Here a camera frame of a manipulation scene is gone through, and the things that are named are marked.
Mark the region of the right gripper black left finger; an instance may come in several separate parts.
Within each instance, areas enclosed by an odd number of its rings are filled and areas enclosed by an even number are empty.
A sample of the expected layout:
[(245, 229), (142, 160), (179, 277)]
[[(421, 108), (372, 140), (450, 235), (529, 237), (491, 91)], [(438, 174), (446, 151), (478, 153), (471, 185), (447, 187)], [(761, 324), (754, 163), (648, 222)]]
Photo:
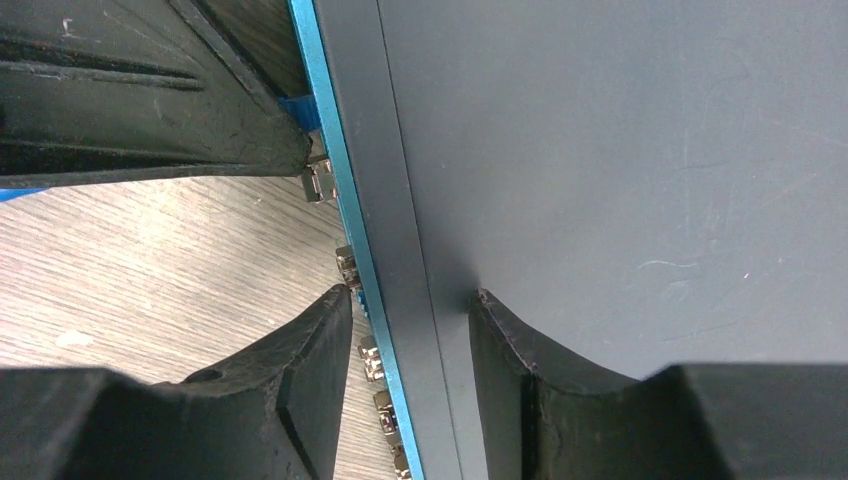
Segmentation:
[(353, 327), (347, 287), (179, 383), (105, 368), (1, 373), (5, 479), (330, 479)]

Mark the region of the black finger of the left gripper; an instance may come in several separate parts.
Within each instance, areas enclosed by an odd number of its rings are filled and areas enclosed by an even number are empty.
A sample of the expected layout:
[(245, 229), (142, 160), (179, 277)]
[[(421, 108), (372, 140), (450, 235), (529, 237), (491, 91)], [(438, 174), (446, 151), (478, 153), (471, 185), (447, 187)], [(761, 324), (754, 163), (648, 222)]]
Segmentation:
[(310, 92), (288, 1), (210, 0), (193, 3), (194, 28), (251, 92), (291, 98)]
[(309, 135), (226, 68), (194, 2), (3, 2), (2, 187), (300, 175)]

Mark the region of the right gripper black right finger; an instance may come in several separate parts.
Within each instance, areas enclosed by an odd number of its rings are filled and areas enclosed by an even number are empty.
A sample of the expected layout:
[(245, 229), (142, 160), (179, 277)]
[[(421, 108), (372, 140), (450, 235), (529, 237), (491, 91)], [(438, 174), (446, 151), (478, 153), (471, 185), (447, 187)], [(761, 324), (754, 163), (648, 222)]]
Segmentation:
[(673, 364), (643, 380), (534, 329), (487, 290), (470, 345), (492, 479), (843, 479), (847, 368)]

